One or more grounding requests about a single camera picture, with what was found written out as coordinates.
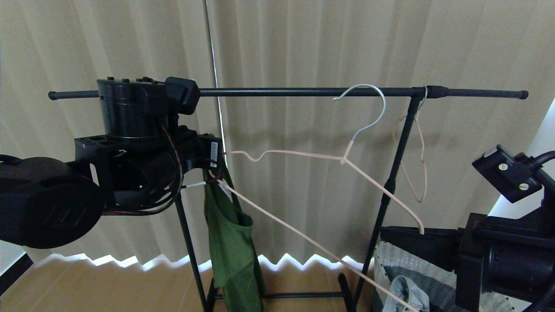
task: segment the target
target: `green cloth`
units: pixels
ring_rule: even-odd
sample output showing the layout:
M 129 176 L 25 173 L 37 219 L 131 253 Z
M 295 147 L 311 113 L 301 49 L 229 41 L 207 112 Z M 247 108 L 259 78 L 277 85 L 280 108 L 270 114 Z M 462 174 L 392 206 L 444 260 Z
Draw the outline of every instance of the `green cloth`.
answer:
M 218 165 L 223 170 L 225 181 L 233 188 L 225 163 Z M 204 170 L 204 179 L 211 178 Z M 226 189 L 232 202 L 218 182 L 208 183 L 204 189 L 204 216 L 208 225 L 214 286 L 221 287 L 230 312 L 262 312 L 265 286 L 251 237 L 253 220 L 243 213 L 237 196 Z

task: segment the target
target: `curtain fold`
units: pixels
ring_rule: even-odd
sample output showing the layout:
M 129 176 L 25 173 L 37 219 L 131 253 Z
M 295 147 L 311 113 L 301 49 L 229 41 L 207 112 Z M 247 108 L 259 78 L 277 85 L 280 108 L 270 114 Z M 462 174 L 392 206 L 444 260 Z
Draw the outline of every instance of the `curtain fold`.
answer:
M 553 97 L 555 3 L 551 1 L 185 1 L 1 2 L 2 153 L 74 159 L 73 138 L 104 132 L 97 99 L 50 101 L 50 90 L 96 89 L 105 76 L 176 76 L 200 87 L 379 87 L 526 89 L 527 100 L 430 99 L 420 123 L 428 195 L 417 203 L 402 173 L 398 197 L 427 227 L 464 225 L 489 212 L 498 193 L 471 166 L 495 144 L 526 150 Z M 383 119 L 357 137 L 350 159 L 384 183 L 396 146 L 391 132 L 408 99 L 388 98 Z M 343 155 L 352 135 L 379 114 L 378 98 L 222 98 L 227 150 Z M 182 124 L 219 134 L 215 99 L 201 99 Z M 412 132 L 405 166 L 422 189 L 420 141 Z M 362 261 L 381 193 L 351 169 L 322 159 L 228 156 L 238 191 L 339 255 Z M 202 178 L 193 171 L 186 183 Z M 183 192 L 197 258 L 208 260 L 204 192 Z M 317 252 L 244 205 L 257 251 L 276 262 Z M 386 225 L 412 225 L 395 203 Z M 142 263 L 186 248 L 174 208 L 152 217 L 103 217 L 80 240 L 52 252 L 136 255 Z
M 498 193 L 472 168 L 495 144 L 527 148 L 554 96 L 555 4 L 405 1 L 211 1 L 210 32 L 220 87 L 527 89 L 526 101 L 444 98 L 424 104 L 428 196 L 417 203 L 402 172 L 397 196 L 427 227 L 456 227 L 487 213 Z M 343 155 L 352 135 L 375 120 L 378 98 L 223 98 L 228 150 Z M 388 98 L 383 119 L 358 136 L 350 159 L 384 183 L 396 146 L 394 122 L 408 99 Z M 417 130 L 405 166 L 420 191 Z M 340 255 L 364 259 L 381 193 L 338 162 L 273 154 L 258 163 L 228 156 L 240 192 Z M 314 252 L 294 233 L 245 206 L 257 250 L 303 262 Z M 385 225 L 414 221 L 392 203 Z

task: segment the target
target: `woven basket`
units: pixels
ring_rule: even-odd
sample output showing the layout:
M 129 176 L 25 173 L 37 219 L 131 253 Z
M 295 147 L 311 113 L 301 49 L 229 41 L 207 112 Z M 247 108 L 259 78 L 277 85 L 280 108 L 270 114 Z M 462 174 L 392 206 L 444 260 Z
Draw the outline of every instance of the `woven basket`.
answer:
M 374 255 L 374 278 L 384 288 L 389 289 L 391 281 L 403 275 L 412 279 L 430 297 L 430 303 L 444 312 L 468 311 L 455 305 L 455 273 L 447 272 L 390 243 L 378 244 Z M 387 295 L 379 290 L 376 292 L 383 306 Z M 514 312 L 509 298 L 496 293 L 482 294 L 480 306 L 484 312 Z

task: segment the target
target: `wire hanger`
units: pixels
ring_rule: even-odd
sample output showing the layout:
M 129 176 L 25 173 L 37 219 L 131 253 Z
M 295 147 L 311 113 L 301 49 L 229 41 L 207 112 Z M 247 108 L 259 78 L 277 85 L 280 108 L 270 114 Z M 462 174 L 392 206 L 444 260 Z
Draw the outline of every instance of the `wire hanger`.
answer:
M 371 124 L 361 128 L 360 130 L 358 130 L 355 135 L 353 135 L 351 141 L 349 142 L 347 149 L 345 150 L 345 154 L 342 157 L 338 157 L 338 156 L 331 156 L 331 155 L 324 155 L 324 154 L 315 154 L 315 153 L 305 153 L 305 152 L 297 152 L 294 150 L 280 150 L 280 149 L 270 149 L 267 150 L 265 152 L 262 153 L 262 155 L 260 155 L 258 158 L 253 158 L 251 155 L 249 155 L 249 153 L 247 153 L 244 150 L 236 150 L 236 151 L 232 151 L 232 152 L 226 152 L 227 155 L 232 155 L 232 154 L 243 154 L 245 155 L 248 160 L 252 161 L 252 162 L 257 162 L 260 159 L 262 159 L 265 155 L 269 154 L 269 153 L 282 153 L 282 154 L 293 154 L 293 155 L 300 155 L 300 156 L 306 156 L 306 157 L 313 157 L 313 158 L 321 158 L 321 159 L 330 159 L 330 160 L 338 160 L 341 164 L 347 164 L 349 165 L 352 169 L 354 169 L 357 173 L 359 173 L 361 176 L 363 176 L 366 180 L 368 180 L 370 183 L 372 183 L 374 186 L 376 186 L 377 188 L 379 188 L 379 190 L 381 190 L 382 192 L 384 192 L 388 197 L 390 197 L 391 199 L 393 199 L 393 201 L 395 201 L 399 206 L 401 206 L 405 211 L 407 211 L 411 217 L 413 217 L 413 219 L 416 221 L 416 223 L 418 224 L 418 232 L 420 234 L 424 234 L 424 225 L 422 223 L 422 221 L 420 220 L 420 218 L 409 208 L 407 207 L 407 205 L 405 205 L 402 201 L 400 201 L 397 197 L 395 197 L 393 194 L 391 194 L 391 192 L 389 192 L 387 189 L 385 189 L 381 184 L 379 184 L 378 182 L 376 182 L 374 179 L 372 179 L 369 175 L 367 175 L 364 171 L 362 171 L 359 167 L 357 167 L 355 164 L 353 164 L 350 160 L 347 159 L 347 156 L 349 155 L 349 152 L 352 148 L 352 145 L 354 144 L 354 141 L 357 137 L 357 135 L 359 133 L 361 133 L 362 131 L 374 126 L 383 116 L 384 111 L 386 109 L 386 99 L 384 94 L 382 93 L 382 91 L 371 85 L 371 84 L 357 84 L 352 86 L 351 88 L 345 90 L 345 92 L 343 92 L 343 94 L 337 98 L 334 98 L 334 100 L 340 100 L 342 99 L 348 92 L 350 92 L 351 90 L 358 88 L 358 87 L 369 87 L 369 88 L 373 88 L 375 89 L 378 94 L 380 95 L 381 99 L 382 99 L 382 111 L 380 113 L 380 115 L 378 116 L 378 118 L 376 118 L 376 120 L 374 122 L 372 122 Z M 368 276 L 364 275 L 363 273 L 361 273 L 360 271 L 358 271 L 357 269 L 355 269 L 353 266 L 351 266 L 350 264 L 348 264 L 347 262 L 343 261 L 341 258 L 339 258 L 337 255 L 333 254 L 331 251 L 327 250 L 326 248 L 324 248 L 322 245 L 318 244 L 316 241 L 314 241 L 313 239 L 309 238 L 308 236 L 306 236 L 304 233 L 302 233 L 301 231 L 295 229 L 294 227 L 292 227 L 291 225 L 289 225 L 287 222 L 279 219 L 278 217 L 272 215 L 271 213 L 267 212 L 266 210 L 264 210 L 262 207 L 256 205 L 255 203 L 253 203 L 251 200 L 249 200 L 248 198 L 244 197 L 243 195 L 241 195 L 240 193 L 238 193 L 236 190 L 234 190 L 233 188 L 231 188 L 229 185 L 227 185 L 227 183 L 225 183 L 224 181 L 222 181 L 221 179 L 214 177 L 214 179 L 216 179 L 218 181 L 218 183 L 222 186 L 224 186 L 226 189 L 230 190 L 232 193 L 234 193 L 237 197 L 241 198 L 242 200 L 244 200 L 245 202 L 247 202 L 248 204 L 252 205 L 254 208 L 256 208 L 257 210 L 261 211 L 262 213 L 264 213 L 265 215 L 269 216 L 270 218 L 272 218 L 273 220 L 277 221 L 278 223 L 284 225 L 285 227 L 289 228 L 290 230 L 292 230 L 293 232 L 295 232 L 297 235 L 303 237 L 304 239 L 306 239 L 309 243 L 311 243 L 312 245 L 314 245 L 315 247 L 317 247 L 318 249 L 322 250 L 324 253 L 326 253 L 327 255 L 331 256 L 332 258 L 334 258 L 335 260 L 337 260 L 338 262 L 340 262 L 341 264 L 343 264 L 344 266 L 346 266 L 348 269 L 350 269 L 351 271 L 353 271 L 355 274 L 357 274 L 358 276 L 360 276 L 361 278 L 363 278 L 364 280 L 366 280 L 367 282 L 369 282 L 370 284 L 372 284 L 374 287 L 380 289 L 381 291 L 383 291 L 384 293 L 386 293 L 387 295 L 389 295 L 390 297 L 392 297 L 395 301 L 399 302 L 400 304 L 404 305 L 405 307 L 409 308 L 410 310 L 412 310 L 413 312 L 419 312 L 417 309 L 415 309 L 413 306 L 411 306 L 410 304 L 408 304 L 407 302 L 403 301 L 402 299 L 400 299 L 399 297 L 393 295 L 391 292 L 389 292 L 389 290 L 385 289 L 384 287 L 382 287 L 380 284 L 376 283 L 375 281 L 373 281 L 372 279 L 370 279 Z
M 422 102 L 420 103 L 420 106 L 418 106 L 418 112 L 416 113 L 415 116 L 415 122 L 416 122 L 416 127 L 418 128 L 418 133 L 420 134 L 420 143 L 422 143 L 422 152 L 420 153 L 420 162 L 422 163 L 423 167 L 424 167 L 424 190 L 422 191 L 422 196 L 419 197 L 416 194 L 415 188 L 412 185 L 411 179 L 408 178 L 408 174 L 407 174 L 407 169 L 405 169 L 405 165 L 403 164 L 403 161 L 401 161 L 401 168 L 403 169 L 403 172 L 405 174 L 405 177 L 407 178 L 408 181 L 408 185 L 411 187 L 412 193 L 416 198 L 416 201 L 419 203 L 422 203 L 424 201 L 424 199 L 426 198 L 426 192 L 428 190 L 428 169 L 426 168 L 426 161 L 424 160 L 424 136 L 422 136 L 422 130 L 420 129 L 420 123 L 418 122 L 418 117 L 420 116 L 420 109 L 422 109 L 422 106 L 424 105 L 424 102 L 426 101 L 426 98 L 428 97 L 428 87 L 425 87 L 426 93 L 424 94 L 424 99 L 422 99 Z M 395 142 L 395 144 L 397 144 L 397 138 L 395 137 L 395 129 L 397 128 L 397 125 L 402 122 L 405 118 L 407 118 L 407 115 L 403 115 L 401 118 L 399 118 L 396 122 L 395 122 L 395 126 L 393 128 L 392 131 L 392 136 L 393 136 L 393 142 Z

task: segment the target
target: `clothes rack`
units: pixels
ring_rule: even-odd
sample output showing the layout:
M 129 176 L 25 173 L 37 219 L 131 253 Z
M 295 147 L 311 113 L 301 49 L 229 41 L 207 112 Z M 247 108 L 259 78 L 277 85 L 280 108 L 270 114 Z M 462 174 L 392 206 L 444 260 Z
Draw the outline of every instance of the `clothes rack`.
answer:
M 340 96 L 347 88 L 204 88 L 200 89 L 201 97 L 337 97 Z M 513 98 L 513 99 L 526 99 L 528 92 L 523 91 L 509 91 L 509 90 L 481 90 L 481 89 L 449 89 L 438 85 L 429 85 L 426 87 L 413 87 L 413 88 L 380 88 L 386 97 L 410 97 L 408 105 L 407 117 L 399 138 L 397 151 L 389 177 L 384 187 L 391 193 L 395 193 L 396 177 L 401 165 L 401 160 L 405 152 L 408 137 L 411 133 L 414 117 L 418 112 L 418 105 L 424 98 L 427 91 L 427 99 L 443 98 L 443 97 L 486 97 L 486 98 Z M 90 92 L 90 94 L 81 93 L 80 97 L 97 97 L 98 94 Z M 378 93 L 373 89 L 359 88 L 353 89 L 346 96 L 348 97 L 376 97 Z M 384 217 L 387 212 L 387 207 L 390 198 L 385 194 L 381 198 L 380 209 L 374 223 L 374 229 L 370 237 L 369 247 L 366 253 L 366 258 L 362 266 L 362 273 L 367 274 L 370 260 L 374 255 L 374 248 L 377 244 L 380 235 L 380 228 L 384 222 Z M 195 278 L 196 286 L 199 292 L 200 301 L 203 307 L 203 312 L 212 312 L 214 310 L 214 303 L 216 300 L 223 299 L 222 295 L 216 293 L 214 288 L 214 279 L 210 283 L 208 294 L 204 293 L 204 288 L 200 278 L 198 263 L 196 262 L 195 251 L 193 242 L 189 232 L 189 226 L 185 217 L 185 210 L 181 201 L 181 194 L 176 199 L 176 207 L 178 211 L 179 221 L 189 259 L 193 268 L 193 275 Z M 355 289 L 354 294 L 351 293 L 347 279 L 342 274 L 337 277 L 341 291 L 328 291 L 317 293 L 281 293 L 281 294 L 266 294 L 264 298 L 343 298 L 346 310 L 348 312 L 356 312 L 356 306 L 359 302 L 364 280 L 359 278 L 359 282 Z

